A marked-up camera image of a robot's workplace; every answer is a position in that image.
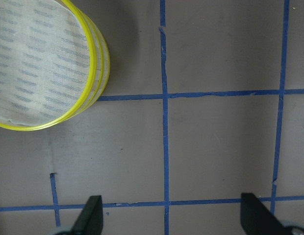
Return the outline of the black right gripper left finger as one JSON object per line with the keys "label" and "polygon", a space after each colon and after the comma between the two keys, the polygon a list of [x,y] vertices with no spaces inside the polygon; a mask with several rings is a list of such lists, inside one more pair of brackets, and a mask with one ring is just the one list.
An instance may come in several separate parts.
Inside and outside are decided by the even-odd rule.
{"label": "black right gripper left finger", "polygon": [[101,235],[103,231],[102,197],[90,196],[71,228],[72,235]]}

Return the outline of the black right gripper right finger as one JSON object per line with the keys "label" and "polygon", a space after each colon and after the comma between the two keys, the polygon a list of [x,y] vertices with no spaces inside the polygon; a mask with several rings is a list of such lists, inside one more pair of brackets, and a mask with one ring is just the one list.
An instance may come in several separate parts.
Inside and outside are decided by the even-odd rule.
{"label": "black right gripper right finger", "polygon": [[253,193],[241,193],[240,224],[247,235],[287,235],[285,227]]}

